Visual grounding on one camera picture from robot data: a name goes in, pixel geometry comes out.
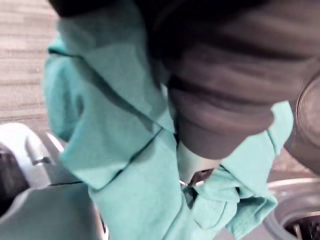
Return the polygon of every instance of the dark gray sleeve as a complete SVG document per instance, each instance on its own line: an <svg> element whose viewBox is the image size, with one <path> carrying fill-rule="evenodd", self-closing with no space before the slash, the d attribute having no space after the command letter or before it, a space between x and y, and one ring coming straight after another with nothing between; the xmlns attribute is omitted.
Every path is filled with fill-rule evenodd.
<svg viewBox="0 0 320 240"><path fill-rule="evenodd" d="M201 157L220 159L266 130L272 105L296 99L312 76L320 2L248 1L234 8L212 2L219 0L187 1L154 39L173 74L169 93L180 140Z"/></svg>

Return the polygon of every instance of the towel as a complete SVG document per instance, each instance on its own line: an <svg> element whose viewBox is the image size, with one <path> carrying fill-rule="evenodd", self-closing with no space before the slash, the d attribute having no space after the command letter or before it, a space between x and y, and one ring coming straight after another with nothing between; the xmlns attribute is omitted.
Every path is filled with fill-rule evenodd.
<svg viewBox="0 0 320 240"><path fill-rule="evenodd" d="M238 240L276 206L266 181L292 129L287 102L203 186L182 189L170 75L148 55L134 2L62 18L57 29L45 64L49 124L68 142L60 159L88 185L112 240L212 240L224 226Z"/></svg>

